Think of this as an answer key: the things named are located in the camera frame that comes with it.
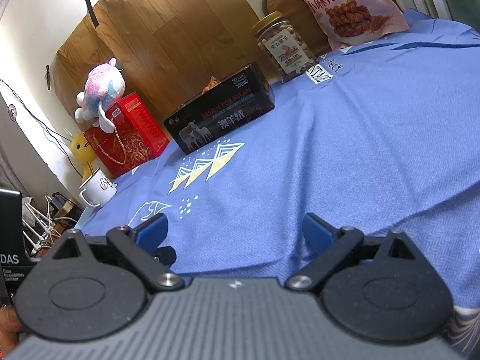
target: jar label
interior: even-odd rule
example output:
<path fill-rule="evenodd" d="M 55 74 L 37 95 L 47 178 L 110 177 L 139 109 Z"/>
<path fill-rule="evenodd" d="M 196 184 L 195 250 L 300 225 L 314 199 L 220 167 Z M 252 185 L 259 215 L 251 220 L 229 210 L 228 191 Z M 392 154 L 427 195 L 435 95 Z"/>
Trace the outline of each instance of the jar label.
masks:
<path fill-rule="evenodd" d="M 286 28 L 268 40 L 265 43 L 265 47 L 282 66 L 286 74 L 308 62 L 308 57 Z"/>

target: pink and blue plush toy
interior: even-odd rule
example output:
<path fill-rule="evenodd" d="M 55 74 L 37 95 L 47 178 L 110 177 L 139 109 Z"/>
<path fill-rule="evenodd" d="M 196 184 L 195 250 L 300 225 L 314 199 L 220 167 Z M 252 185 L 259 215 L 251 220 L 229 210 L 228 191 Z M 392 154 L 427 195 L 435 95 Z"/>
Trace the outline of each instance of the pink and blue plush toy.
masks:
<path fill-rule="evenodd" d="M 77 95 L 77 104 L 81 107 L 75 111 L 75 120 L 83 123 L 96 119 L 94 127 L 111 134 L 115 126 L 105 116 L 105 111 L 120 100 L 125 92 L 125 81 L 115 67 L 117 60 L 112 58 L 107 64 L 101 64 L 88 73 L 85 91 Z"/>

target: ribbed gray surface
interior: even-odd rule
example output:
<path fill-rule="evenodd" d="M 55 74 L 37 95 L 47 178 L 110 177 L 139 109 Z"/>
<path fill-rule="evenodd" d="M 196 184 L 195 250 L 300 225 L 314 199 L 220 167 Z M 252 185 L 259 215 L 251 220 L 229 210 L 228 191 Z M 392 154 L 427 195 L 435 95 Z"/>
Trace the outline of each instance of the ribbed gray surface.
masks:
<path fill-rule="evenodd" d="M 276 279 L 195 279 L 155 296 L 128 329 L 86 344 L 27 339 L 8 360 L 455 360 L 439 338 L 379 346 L 343 333 Z"/>

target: patterned fabric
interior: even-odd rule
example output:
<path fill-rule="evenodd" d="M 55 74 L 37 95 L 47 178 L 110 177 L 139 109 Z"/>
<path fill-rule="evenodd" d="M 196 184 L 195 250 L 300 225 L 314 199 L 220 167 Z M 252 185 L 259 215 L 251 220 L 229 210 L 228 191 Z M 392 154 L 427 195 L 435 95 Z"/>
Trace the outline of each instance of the patterned fabric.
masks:
<path fill-rule="evenodd" d="M 84 232 L 163 212 L 177 273 L 284 281 L 312 258 L 306 212 L 371 235 L 400 227 L 452 291 L 445 337 L 469 352 L 479 338 L 480 35 L 405 17 L 408 32 L 322 56 L 321 83 L 276 86 L 276 108 L 258 120 L 187 156 L 172 142 L 116 181 Z"/>

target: red gift box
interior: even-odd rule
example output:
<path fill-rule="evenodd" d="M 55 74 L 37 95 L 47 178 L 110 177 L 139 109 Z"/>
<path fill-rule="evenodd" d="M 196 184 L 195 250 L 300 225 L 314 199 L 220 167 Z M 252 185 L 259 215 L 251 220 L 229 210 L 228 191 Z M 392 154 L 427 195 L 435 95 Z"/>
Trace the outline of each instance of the red gift box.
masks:
<path fill-rule="evenodd" d="M 169 144 L 136 92 L 112 105 L 105 115 L 115 125 L 112 134 L 91 127 L 83 135 L 114 178 L 158 157 Z"/>

